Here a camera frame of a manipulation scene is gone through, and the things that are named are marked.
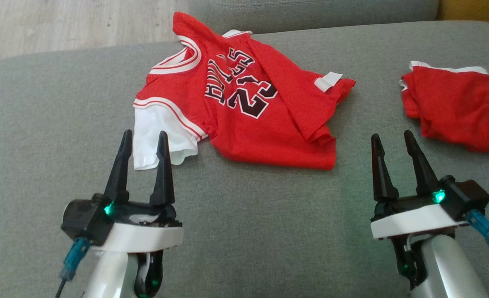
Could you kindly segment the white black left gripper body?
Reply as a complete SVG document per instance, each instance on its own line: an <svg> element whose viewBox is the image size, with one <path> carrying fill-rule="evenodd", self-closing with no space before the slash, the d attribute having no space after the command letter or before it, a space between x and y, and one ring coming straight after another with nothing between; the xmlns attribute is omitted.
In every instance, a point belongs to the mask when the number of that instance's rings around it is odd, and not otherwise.
<svg viewBox="0 0 489 298"><path fill-rule="evenodd" d="M155 252L182 245L184 229L172 205L111 203L104 208L113 227L100 251Z"/></svg>

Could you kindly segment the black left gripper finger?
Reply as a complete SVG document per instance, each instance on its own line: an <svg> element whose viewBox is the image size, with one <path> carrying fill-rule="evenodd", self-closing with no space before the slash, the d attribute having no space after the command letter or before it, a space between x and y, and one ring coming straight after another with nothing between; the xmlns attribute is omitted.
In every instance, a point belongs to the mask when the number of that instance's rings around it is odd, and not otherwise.
<svg viewBox="0 0 489 298"><path fill-rule="evenodd" d="M104 191L104 195L115 203L129 200L130 194L126 187L128 164L132 154L132 139L132 130L125 130Z"/></svg>
<svg viewBox="0 0 489 298"><path fill-rule="evenodd" d="M159 134L157 158L159 161L157 166L157 179L155 181L154 190L150 195L150 204L153 206L173 205L176 202L176 197L174 192L170 147L165 131L161 131Z"/></svg>

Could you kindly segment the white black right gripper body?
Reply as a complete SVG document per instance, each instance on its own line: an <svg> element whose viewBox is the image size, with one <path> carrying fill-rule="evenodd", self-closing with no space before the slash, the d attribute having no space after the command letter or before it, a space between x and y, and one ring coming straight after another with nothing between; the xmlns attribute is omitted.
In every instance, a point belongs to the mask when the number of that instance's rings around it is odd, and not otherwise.
<svg viewBox="0 0 489 298"><path fill-rule="evenodd" d="M428 196L409 196L392 201L378 202L371 219L374 239L390 239L394 236L427 233L444 228L465 226L455 221L441 207L443 191Z"/></svg>

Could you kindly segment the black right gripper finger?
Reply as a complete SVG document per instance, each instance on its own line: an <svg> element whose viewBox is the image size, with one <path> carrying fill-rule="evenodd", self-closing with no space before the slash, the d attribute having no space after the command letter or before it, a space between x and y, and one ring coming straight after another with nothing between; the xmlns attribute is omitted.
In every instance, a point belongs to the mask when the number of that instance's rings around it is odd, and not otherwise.
<svg viewBox="0 0 489 298"><path fill-rule="evenodd" d="M376 202L388 202L399 198L385 164L385 151L379 134L371 136L373 198Z"/></svg>
<svg viewBox="0 0 489 298"><path fill-rule="evenodd" d="M422 149L410 130L404 132L405 145L409 156L412 158L415 179L417 182L416 193L419 196L432 195L440 191L438 179L432 170Z"/></svg>

